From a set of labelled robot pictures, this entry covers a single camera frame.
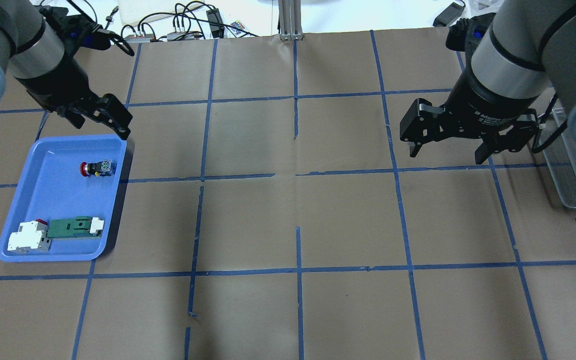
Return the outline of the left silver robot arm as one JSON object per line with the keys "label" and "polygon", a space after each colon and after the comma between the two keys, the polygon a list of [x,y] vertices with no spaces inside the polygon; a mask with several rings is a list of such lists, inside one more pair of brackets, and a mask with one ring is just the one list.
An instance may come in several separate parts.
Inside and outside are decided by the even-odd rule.
{"label": "left silver robot arm", "polygon": [[112,44],[135,54],[123,37],[83,12],[69,15],[64,7],[0,0],[0,102],[10,73],[44,111],[77,129],[87,119],[101,123],[125,141],[132,114],[114,94],[93,92],[75,59],[80,48],[105,51]]}

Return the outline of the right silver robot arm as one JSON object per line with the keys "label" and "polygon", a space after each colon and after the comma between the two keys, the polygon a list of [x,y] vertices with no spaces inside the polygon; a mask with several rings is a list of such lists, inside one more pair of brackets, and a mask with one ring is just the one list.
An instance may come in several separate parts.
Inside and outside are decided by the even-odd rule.
{"label": "right silver robot arm", "polygon": [[470,56],[448,100],[418,98],[400,121],[399,137],[414,158],[422,146],[449,138],[480,139],[480,165],[521,151],[538,120],[521,120],[553,86],[576,141],[576,0],[505,0]]}

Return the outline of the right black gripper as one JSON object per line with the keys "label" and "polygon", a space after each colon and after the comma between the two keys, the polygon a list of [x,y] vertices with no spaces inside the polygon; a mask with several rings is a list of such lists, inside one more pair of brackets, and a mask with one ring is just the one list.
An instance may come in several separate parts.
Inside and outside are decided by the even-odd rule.
{"label": "right black gripper", "polygon": [[416,98],[399,123],[399,138],[407,143],[411,158],[428,142],[482,139],[474,152],[475,163],[482,165],[491,155],[518,153],[537,134],[537,117],[523,114],[523,99],[487,90],[480,94],[474,89],[453,89],[441,107]]}

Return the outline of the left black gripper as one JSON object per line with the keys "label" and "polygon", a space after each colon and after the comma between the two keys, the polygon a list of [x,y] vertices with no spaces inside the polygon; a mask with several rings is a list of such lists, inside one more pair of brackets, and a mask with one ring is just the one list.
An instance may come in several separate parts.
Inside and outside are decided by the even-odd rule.
{"label": "left black gripper", "polygon": [[28,80],[28,94],[46,111],[82,129],[86,118],[105,125],[122,141],[131,134],[133,115],[112,93],[97,96],[87,75],[39,76]]}

